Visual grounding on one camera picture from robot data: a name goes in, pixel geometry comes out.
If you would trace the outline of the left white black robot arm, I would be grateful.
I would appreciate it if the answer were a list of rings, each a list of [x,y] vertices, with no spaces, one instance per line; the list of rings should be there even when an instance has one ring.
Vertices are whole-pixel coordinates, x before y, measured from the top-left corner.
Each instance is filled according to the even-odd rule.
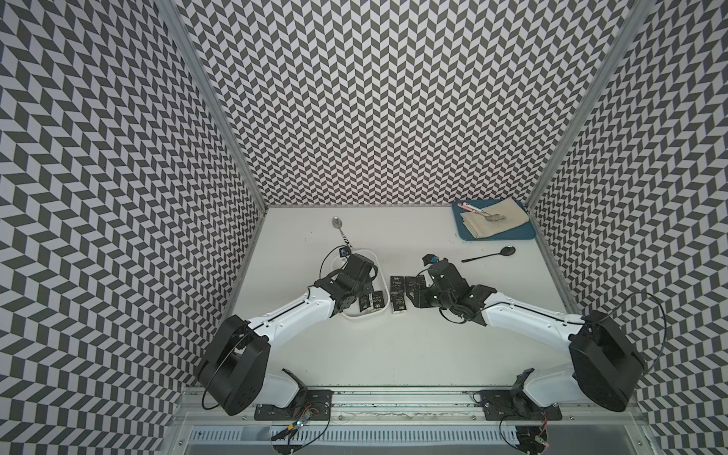
[[[353,253],[343,267],[316,280],[291,303],[249,320],[226,318],[195,368],[203,396],[213,398],[229,416],[256,406],[301,410],[307,386],[288,370],[268,373],[270,355],[310,327],[343,313],[377,275],[374,261]]]

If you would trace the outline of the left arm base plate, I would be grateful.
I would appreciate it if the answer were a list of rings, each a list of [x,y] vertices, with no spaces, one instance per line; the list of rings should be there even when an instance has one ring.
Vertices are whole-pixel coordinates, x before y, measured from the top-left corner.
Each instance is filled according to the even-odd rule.
[[[315,422],[328,421],[331,417],[333,395],[332,390],[314,389],[299,392],[286,408],[257,405],[254,420],[290,423],[303,417],[305,413],[310,413],[310,419]]]

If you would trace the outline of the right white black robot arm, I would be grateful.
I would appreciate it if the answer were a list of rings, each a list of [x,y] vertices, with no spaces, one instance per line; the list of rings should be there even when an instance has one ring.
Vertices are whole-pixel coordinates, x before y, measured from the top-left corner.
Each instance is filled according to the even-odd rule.
[[[451,313],[458,324],[508,330],[560,352],[567,362],[527,368],[509,389],[516,415],[553,405],[590,401],[607,410],[627,409],[648,367],[612,316],[601,311],[567,314],[518,301],[491,286],[469,284],[455,264],[428,254],[418,274],[414,303]]]

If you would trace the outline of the white plastic storage box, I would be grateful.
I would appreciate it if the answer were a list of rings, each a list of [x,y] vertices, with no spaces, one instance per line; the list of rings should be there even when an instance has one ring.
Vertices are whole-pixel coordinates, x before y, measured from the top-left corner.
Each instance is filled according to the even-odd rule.
[[[360,314],[359,308],[358,308],[358,298],[356,298],[355,302],[348,309],[345,309],[342,313],[342,316],[344,318],[346,318],[347,320],[352,320],[352,322],[354,320],[365,320],[367,318],[371,319],[375,316],[379,316],[379,315],[385,313],[388,309],[392,308],[390,290],[389,290],[389,285],[388,285],[389,281],[387,279],[387,276],[384,273],[384,269],[383,269],[382,265],[380,264],[379,259],[377,258],[377,255],[375,254],[375,252],[371,251],[370,249],[366,249],[366,248],[357,248],[357,249],[354,249],[354,253],[360,254],[360,255],[368,258],[377,267],[377,276],[373,279],[372,284],[368,287],[368,289],[369,289],[368,294],[371,295],[371,299],[372,299],[373,292],[383,291],[384,295],[385,295],[386,307],[384,309],[381,309],[378,311],[373,310],[373,307],[372,307],[372,310],[369,311],[368,313]]]

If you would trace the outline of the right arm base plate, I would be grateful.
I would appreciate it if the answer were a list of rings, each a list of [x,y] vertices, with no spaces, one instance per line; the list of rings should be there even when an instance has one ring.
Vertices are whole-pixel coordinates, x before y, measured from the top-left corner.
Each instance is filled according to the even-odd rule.
[[[506,389],[486,389],[476,392],[476,403],[483,409],[485,420],[513,421],[560,421],[563,414],[559,407],[541,408],[525,394],[511,394]]]

